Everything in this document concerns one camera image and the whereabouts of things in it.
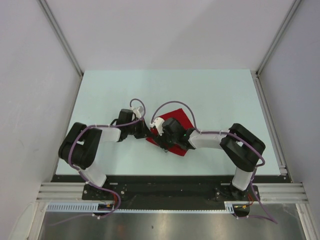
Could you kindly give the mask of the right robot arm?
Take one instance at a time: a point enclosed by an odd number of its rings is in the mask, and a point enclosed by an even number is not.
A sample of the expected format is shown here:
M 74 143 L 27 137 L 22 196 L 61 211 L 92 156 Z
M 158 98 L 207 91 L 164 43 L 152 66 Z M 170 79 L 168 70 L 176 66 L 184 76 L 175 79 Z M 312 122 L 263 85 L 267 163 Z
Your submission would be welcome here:
M 173 147 L 183 151 L 200 148 L 223 150 L 236 166 L 231 196 L 237 201 L 248 196 L 248 186 L 266 145 L 243 125 L 234 123 L 228 131 L 200 131 L 195 127 L 184 128 L 173 117 L 166 120 L 157 117 L 150 128 L 157 132 L 153 140 L 164 150 Z

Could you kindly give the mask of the red cloth napkin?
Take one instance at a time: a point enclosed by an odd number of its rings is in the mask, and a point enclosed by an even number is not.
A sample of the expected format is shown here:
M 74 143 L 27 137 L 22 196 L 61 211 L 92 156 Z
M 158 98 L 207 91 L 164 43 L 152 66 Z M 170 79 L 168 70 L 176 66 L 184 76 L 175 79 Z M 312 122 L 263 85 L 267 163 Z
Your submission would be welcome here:
M 184 112 L 184 110 L 182 108 L 176 109 L 174 111 L 171 111 L 171 112 L 168 112 L 168 113 L 165 113 L 163 115 L 160 115 L 160 116 L 156 117 L 151 122 L 151 124 L 150 124 L 150 136 L 148 136 L 146 138 L 146 140 L 149 143 L 160 147 L 157 143 L 154 142 L 154 135 L 157 135 L 158 133 L 160 133 L 160 135 L 162 134 L 162 124 L 164 123 L 165 120 L 167 120 L 169 118 L 175 118 L 186 129 L 194 127 L 193 124 L 191 123 L 191 121 L 189 120 L 189 118 L 187 117 L 186 113 Z M 185 156 L 186 153 L 187 153 L 187 151 L 182 150 L 182 149 L 180 149 L 178 147 L 173 147 L 172 149 L 169 150 L 169 152 L 171 152 L 173 154 L 176 154 L 178 156 L 181 156 L 181 157 Z

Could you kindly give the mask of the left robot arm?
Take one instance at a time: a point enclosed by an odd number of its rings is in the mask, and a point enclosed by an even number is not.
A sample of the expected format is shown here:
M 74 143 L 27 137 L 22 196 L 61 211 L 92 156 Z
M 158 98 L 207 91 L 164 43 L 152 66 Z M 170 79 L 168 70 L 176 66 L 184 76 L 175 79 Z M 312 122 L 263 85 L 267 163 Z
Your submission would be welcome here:
M 93 194 L 100 200 L 110 196 L 111 188 L 105 184 L 107 176 L 95 162 L 99 145 L 104 142 L 120 143 L 129 135 L 144 139 L 150 132 L 144 120 L 142 106 L 121 109 L 110 125 L 87 126 L 73 124 L 58 150 L 58 156 L 94 185 Z

